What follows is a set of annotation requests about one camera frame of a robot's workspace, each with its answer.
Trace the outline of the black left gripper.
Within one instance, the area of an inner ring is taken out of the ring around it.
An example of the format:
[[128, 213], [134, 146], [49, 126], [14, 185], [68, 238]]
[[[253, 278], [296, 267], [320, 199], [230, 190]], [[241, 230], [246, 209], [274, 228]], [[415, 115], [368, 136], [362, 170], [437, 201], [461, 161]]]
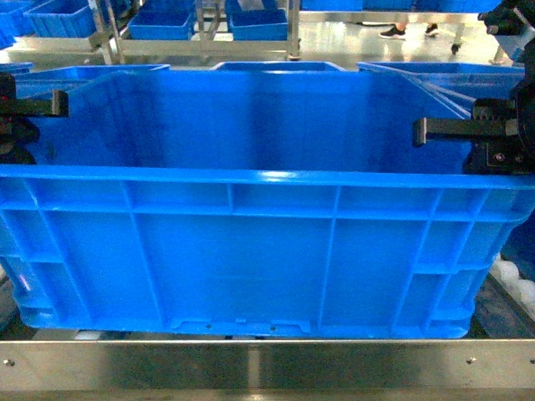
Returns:
[[36, 160], [26, 149], [39, 139], [39, 128], [27, 117], [69, 117], [69, 95], [54, 90], [51, 99], [17, 99], [15, 78], [1, 72], [1, 164], [35, 165]]

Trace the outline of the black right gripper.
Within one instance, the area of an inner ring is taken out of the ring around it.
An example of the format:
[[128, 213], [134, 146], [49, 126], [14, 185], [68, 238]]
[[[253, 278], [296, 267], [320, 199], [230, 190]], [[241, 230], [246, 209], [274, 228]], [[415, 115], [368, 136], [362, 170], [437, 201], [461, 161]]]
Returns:
[[473, 119], [418, 119], [412, 144], [471, 141], [463, 172], [473, 175], [530, 175], [534, 172], [534, 79], [525, 78], [508, 99], [479, 98]]

